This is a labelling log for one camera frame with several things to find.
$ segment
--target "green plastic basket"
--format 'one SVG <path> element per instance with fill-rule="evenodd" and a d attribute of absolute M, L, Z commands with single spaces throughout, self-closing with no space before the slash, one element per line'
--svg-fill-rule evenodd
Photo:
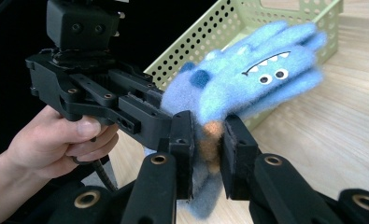
<path fill-rule="evenodd" d="M 278 20 L 289 24 L 313 21 L 328 35 L 328 43 L 318 52 L 324 63 L 338 48 L 338 15 L 343 0 L 301 0 L 299 9 L 264 7 L 260 0 L 219 0 L 179 39 L 177 39 L 145 73 L 153 75 L 155 85 L 164 90 L 187 61 L 201 62 L 212 49 L 224 49 L 251 34 L 260 26 Z M 252 130 L 272 111 L 245 120 Z"/>

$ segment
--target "monster mouth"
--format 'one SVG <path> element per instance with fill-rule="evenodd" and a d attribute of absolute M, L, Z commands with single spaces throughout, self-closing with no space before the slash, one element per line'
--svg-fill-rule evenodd
<path fill-rule="evenodd" d="M 269 62 L 277 62 L 277 60 L 279 60 L 279 58 L 287 58 L 289 57 L 290 51 L 286 51 L 286 52 L 282 52 L 276 55 L 273 55 L 265 60 L 263 60 L 260 63 L 256 63 L 253 66 L 250 67 L 250 69 L 246 72 L 243 72 L 243 75 L 248 76 L 248 73 L 256 73 L 259 71 L 259 66 L 267 66 Z"/>

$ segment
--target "plush teeth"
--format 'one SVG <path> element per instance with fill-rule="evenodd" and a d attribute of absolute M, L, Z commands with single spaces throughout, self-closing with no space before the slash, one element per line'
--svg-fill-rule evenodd
<path fill-rule="evenodd" d="M 261 63 L 258 63 L 257 65 L 253 66 L 250 70 L 248 70 L 249 72 L 252 72 L 252 73 L 256 73 L 259 71 L 259 68 L 258 68 L 258 65 L 262 65 L 262 66 L 266 66 L 268 65 L 268 60 L 271 61 L 271 62 L 276 62 L 278 57 L 277 56 L 280 56 L 282 58 L 287 58 L 289 56 L 289 52 L 284 52 L 284 53 L 280 53 L 276 56 L 273 56 L 267 60 L 264 60 L 262 61 Z"/>

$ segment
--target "black cable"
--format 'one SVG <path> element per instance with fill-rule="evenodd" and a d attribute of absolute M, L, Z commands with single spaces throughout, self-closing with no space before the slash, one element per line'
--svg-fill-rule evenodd
<path fill-rule="evenodd" d="M 102 180 L 103 184 L 106 186 L 108 190 L 111 192 L 116 191 L 118 188 L 114 186 L 111 182 L 111 179 L 108 177 L 105 168 L 103 167 L 103 163 L 100 160 L 93 161 L 92 166 L 99 176 L 100 180 Z"/>

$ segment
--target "fuzzy blue fabric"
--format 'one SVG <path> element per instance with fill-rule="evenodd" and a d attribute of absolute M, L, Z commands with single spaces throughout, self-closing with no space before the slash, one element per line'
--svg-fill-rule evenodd
<path fill-rule="evenodd" d="M 248 119 L 316 87 L 322 73 L 316 51 L 326 34 L 313 22 L 289 26 L 274 21 L 224 50 L 213 50 L 198 64 L 185 63 L 163 94 L 161 109 L 174 115 L 190 110 L 196 141 L 207 139 L 203 128 L 230 114 Z M 222 189 L 220 173 L 211 173 L 195 152 L 194 199 L 179 203 L 195 217 L 206 218 Z"/>

